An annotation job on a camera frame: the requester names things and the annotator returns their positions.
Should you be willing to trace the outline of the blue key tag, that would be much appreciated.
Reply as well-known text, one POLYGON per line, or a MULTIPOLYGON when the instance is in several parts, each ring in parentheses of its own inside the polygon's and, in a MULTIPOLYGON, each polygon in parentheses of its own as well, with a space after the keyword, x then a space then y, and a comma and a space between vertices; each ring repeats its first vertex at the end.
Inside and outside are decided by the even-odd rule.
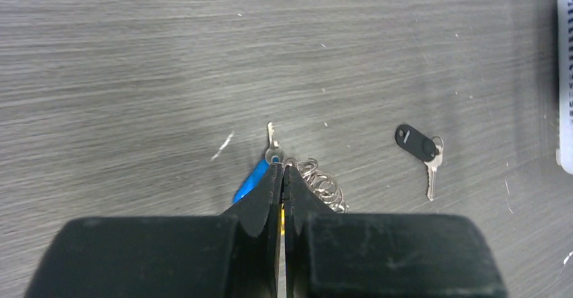
POLYGON ((267 172, 269 167, 269 163, 262 159, 251 171, 250 175, 246 177, 242 185, 239 187, 237 192, 234 194, 232 198, 232 203, 235 204, 239 200, 241 200, 245 195, 247 195, 250 191, 252 191, 263 178, 264 174, 267 172))

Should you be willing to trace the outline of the black key fob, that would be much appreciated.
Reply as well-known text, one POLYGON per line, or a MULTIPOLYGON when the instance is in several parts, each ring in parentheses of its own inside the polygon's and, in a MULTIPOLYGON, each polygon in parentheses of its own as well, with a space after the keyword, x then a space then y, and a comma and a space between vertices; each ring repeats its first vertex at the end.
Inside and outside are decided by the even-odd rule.
POLYGON ((434 141, 409 124, 401 124, 395 130, 397 145, 422 162, 431 162, 439 150, 434 141))

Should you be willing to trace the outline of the metal spring coil keyring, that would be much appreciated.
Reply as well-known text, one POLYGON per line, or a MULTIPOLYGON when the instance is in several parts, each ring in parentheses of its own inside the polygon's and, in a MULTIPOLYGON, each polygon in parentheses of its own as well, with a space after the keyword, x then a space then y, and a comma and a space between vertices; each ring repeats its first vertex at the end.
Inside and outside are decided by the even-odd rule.
POLYGON ((340 214, 348 212, 349 206, 336 178, 321 171, 316 159, 308 158, 307 160, 297 161, 294 157, 288 157, 284 163, 286 166, 296 168, 302 179, 307 183, 310 191, 331 210, 340 214))

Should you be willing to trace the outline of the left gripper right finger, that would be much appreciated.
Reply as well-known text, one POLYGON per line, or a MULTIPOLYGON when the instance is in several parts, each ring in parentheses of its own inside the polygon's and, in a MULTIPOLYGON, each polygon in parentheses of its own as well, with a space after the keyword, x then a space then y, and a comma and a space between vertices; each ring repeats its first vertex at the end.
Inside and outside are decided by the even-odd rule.
POLYGON ((493 252, 451 214, 337 214, 288 167, 288 297, 504 297, 493 252))

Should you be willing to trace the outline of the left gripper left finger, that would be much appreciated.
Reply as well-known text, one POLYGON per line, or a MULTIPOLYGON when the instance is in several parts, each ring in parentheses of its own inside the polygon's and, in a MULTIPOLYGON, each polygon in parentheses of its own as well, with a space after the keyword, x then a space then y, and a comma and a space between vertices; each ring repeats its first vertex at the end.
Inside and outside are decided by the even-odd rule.
POLYGON ((275 297, 283 168, 217 216, 70 220, 26 297, 275 297))

